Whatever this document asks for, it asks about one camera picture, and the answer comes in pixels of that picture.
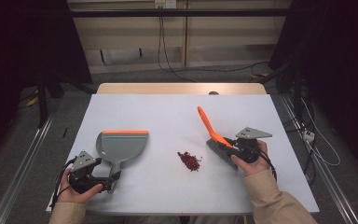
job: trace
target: gray dustpan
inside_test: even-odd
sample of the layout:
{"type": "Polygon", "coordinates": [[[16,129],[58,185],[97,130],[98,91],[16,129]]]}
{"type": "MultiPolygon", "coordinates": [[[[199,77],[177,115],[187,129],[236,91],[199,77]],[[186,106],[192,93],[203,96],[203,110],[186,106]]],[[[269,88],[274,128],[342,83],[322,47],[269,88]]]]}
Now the gray dustpan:
{"type": "MultiPolygon", "coordinates": [[[[104,160],[112,162],[109,176],[120,171],[122,162],[137,157],[144,150],[148,135],[149,132],[144,130],[103,131],[98,135],[98,154],[104,160]]],[[[115,191],[116,184],[117,181],[108,190],[109,193],[115,191]]]]}

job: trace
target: person's left hand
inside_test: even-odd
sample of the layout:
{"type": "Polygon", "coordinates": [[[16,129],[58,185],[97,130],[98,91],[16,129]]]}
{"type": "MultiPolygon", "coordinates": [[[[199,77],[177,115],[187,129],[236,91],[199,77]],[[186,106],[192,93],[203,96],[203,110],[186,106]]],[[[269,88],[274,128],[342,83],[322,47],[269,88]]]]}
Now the person's left hand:
{"type": "Polygon", "coordinates": [[[70,173],[70,169],[66,169],[63,173],[60,183],[60,190],[63,190],[63,192],[60,194],[60,197],[58,197],[57,203],[86,203],[90,198],[94,197],[103,188],[102,184],[98,184],[89,189],[88,191],[80,194],[71,187],[69,187],[70,184],[68,182],[68,175],[70,173]]]}

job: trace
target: sleeve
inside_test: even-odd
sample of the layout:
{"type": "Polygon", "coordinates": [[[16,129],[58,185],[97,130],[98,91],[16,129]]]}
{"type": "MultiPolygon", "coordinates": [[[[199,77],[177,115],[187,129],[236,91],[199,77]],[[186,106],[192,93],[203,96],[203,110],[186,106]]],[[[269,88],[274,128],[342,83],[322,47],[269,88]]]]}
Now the sleeve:
{"type": "Polygon", "coordinates": [[[248,175],[243,182],[255,207],[255,223],[316,223],[295,197],[279,191],[271,171],[248,175]]]}
{"type": "Polygon", "coordinates": [[[86,215],[83,203],[56,203],[49,224],[78,224],[86,215]]]}

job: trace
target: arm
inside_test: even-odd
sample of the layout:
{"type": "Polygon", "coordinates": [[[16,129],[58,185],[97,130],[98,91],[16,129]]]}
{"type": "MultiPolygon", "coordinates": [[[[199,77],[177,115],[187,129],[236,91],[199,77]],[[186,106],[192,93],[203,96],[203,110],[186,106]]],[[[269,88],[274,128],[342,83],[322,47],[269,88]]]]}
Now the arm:
{"type": "MultiPolygon", "coordinates": [[[[267,144],[258,141],[267,153],[267,144]]],[[[256,223],[316,223],[304,206],[291,194],[281,192],[272,176],[269,165],[261,158],[246,163],[236,156],[231,159],[246,173],[245,188],[255,207],[256,223]]]]}
{"type": "Polygon", "coordinates": [[[103,188],[103,185],[99,184],[87,192],[79,194],[70,187],[68,182],[69,174],[70,170],[68,169],[62,176],[60,183],[62,193],[52,211],[49,224],[81,223],[86,215],[85,203],[103,188]]]}

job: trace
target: orange brush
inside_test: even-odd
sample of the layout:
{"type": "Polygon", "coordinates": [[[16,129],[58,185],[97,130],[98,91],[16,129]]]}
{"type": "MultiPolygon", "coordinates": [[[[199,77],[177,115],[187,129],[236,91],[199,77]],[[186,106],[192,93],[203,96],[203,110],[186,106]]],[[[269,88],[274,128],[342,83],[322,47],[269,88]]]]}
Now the orange brush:
{"type": "Polygon", "coordinates": [[[212,137],[212,139],[216,142],[225,144],[227,147],[232,147],[232,145],[228,141],[226,141],[226,139],[224,137],[222,137],[220,134],[216,133],[213,130],[212,125],[209,122],[208,117],[206,117],[206,114],[203,111],[202,107],[198,106],[197,109],[199,110],[200,117],[201,117],[203,123],[205,124],[205,127],[208,130],[209,135],[212,137]]]}

